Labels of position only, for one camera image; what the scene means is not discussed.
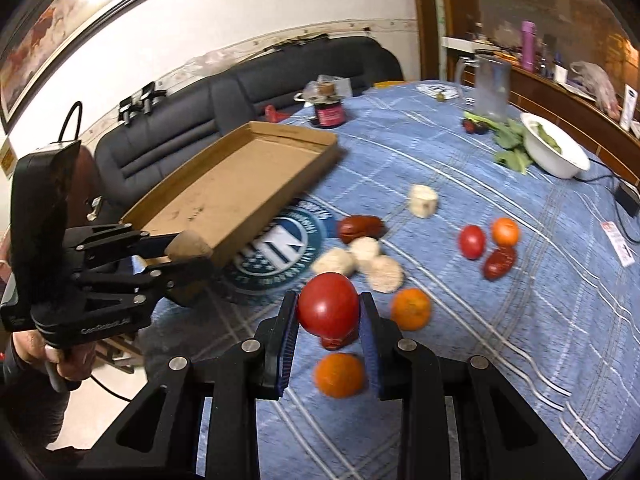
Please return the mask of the person's left hand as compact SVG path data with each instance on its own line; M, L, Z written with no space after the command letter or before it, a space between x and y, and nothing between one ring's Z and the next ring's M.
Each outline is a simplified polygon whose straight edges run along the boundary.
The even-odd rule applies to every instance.
M67 350L55 349L44 341L38 330L12 334L12 342L21 360L43 370L47 363L70 382L82 382L90 377L96 360L96 343L80 344Z

